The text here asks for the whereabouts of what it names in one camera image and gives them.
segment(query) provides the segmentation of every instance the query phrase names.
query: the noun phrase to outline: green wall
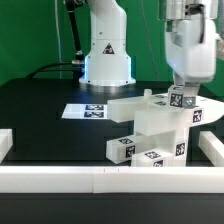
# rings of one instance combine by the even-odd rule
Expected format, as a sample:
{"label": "green wall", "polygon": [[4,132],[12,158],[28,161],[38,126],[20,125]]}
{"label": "green wall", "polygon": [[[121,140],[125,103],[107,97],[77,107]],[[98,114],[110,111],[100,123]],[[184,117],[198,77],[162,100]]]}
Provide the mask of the green wall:
{"label": "green wall", "polygon": [[[133,76],[137,80],[155,80],[155,72],[141,14],[140,0],[117,0],[128,15],[127,52],[133,58]],[[0,3],[0,85],[25,77],[42,65],[59,61],[55,26],[54,0],[8,0]],[[143,0],[147,26],[159,80],[172,80],[172,71],[164,56],[164,22],[157,19],[158,1]],[[74,46],[63,0],[58,0],[62,41],[62,59],[74,58]],[[88,6],[77,9],[81,44],[85,54],[90,49],[90,16]],[[223,96],[224,62],[218,61],[214,82],[206,84],[214,93]],[[59,77],[52,74],[48,77]]]}

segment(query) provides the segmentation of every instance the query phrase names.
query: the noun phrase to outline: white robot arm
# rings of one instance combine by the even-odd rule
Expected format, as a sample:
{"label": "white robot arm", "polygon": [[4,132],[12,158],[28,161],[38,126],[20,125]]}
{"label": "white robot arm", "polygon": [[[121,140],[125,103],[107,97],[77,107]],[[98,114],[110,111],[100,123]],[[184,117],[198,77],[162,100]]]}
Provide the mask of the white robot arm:
{"label": "white robot arm", "polygon": [[200,83],[213,80],[216,69],[218,0],[160,0],[160,19],[165,19],[167,63],[174,71],[169,90],[180,93],[172,106],[193,107]]}
{"label": "white robot arm", "polygon": [[125,11],[116,0],[74,0],[88,3],[91,14],[91,50],[85,57],[80,86],[97,92],[119,92],[130,87],[131,58],[126,53]]}

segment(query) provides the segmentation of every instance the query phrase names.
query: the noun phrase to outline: white block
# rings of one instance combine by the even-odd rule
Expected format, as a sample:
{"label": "white block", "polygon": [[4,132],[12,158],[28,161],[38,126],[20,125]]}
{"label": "white block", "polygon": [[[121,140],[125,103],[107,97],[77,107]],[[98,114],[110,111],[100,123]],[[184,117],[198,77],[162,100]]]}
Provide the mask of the white block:
{"label": "white block", "polygon": [[93,167],[1,166],[1,193],[92,193]]}
{"label": "white block", "polygon": [[0,163],[12,147],[12,130],[0,129]]}
{"label": "white block", "polygon": [[173,154],[159,148],[132,156],[133,167],[163,167],[173,165]]}
{"label": "white block", "polygon": [[224,167],[224,145],[212,132],[200,133],[199,147],[214,166]]}
{"label": "white block", "polygon": [[150,136],[191,127],[192,110],[165,107],[135,112],[134,131]]}
{"label": "white block", "polygon": [[134,120],[135,111],[147,108],[147,97],[132,97],[108,101],[108,119],[115,122]]}
{"label": "white block", "polygon": [[131,160],[133,154],[155,148],[152,137],[130,135],[107,142],[106,157],[114,163]]}
{"label": "white block", "polygon": [[224,168],[114,167],[95,172],[94,193],[224,193]]}

